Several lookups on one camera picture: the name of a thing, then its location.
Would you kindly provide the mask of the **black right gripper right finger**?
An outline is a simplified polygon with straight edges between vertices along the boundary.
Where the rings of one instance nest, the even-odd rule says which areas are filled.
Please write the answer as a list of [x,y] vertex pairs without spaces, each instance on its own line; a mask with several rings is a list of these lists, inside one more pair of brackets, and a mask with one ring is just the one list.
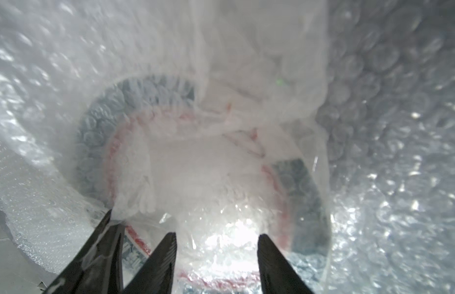
[[257,256],[263,294],[314,294],[267,234],[259,236]]

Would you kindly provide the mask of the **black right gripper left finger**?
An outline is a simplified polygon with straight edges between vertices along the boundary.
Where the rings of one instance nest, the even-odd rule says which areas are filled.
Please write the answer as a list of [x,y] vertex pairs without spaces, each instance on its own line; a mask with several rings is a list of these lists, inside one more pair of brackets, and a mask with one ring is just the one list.
[[177,257],[176,233],[165,235],[123,294],[171,294]]

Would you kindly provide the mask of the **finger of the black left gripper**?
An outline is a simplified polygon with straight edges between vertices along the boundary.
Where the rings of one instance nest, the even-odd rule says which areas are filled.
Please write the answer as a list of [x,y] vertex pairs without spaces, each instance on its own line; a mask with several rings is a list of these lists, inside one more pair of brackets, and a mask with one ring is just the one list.
[[109,210],[76,257],[47,286],[46,294],[119,294],[123,290],[125,226]]

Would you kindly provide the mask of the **bubble plate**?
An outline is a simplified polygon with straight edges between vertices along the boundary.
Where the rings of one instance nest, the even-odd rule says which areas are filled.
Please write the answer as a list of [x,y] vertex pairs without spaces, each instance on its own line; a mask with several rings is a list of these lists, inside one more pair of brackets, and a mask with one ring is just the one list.
[[266,234],[323,293],[332,232],[321,131],[308,120],[211,131],[194,102],[188,80],[127,78],[80,120],[76,182],[127,224],[124,281],[174,232],[175,293],[258,294],[258,238]]

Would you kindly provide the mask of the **large bubble wrap sheet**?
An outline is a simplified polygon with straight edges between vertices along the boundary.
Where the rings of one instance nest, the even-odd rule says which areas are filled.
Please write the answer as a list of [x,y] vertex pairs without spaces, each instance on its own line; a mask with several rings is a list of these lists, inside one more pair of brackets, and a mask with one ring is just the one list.
[[455,1],[0,1],[0,210],[39,269],[112,210],[78,189],[84,112],[149,75],[190,81],[211,131],[321,131],[322,294],[455,294]]

